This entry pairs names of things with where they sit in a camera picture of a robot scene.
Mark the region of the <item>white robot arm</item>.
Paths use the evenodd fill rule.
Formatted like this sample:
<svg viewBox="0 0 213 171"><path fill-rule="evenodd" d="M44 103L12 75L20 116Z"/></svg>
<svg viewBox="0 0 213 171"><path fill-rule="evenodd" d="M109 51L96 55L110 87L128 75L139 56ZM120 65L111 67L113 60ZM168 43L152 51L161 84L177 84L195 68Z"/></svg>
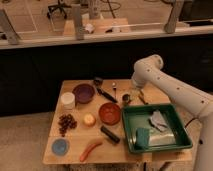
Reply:
<svg viewBox="0 0 213 171"><path fill-rule="evenodd" d="M162 72L163 65L163 59L157 54L137 60L132 83L142 89L150 82L201 121L203 144L197 148L194 171L213 171L213 95Z"/></svg>

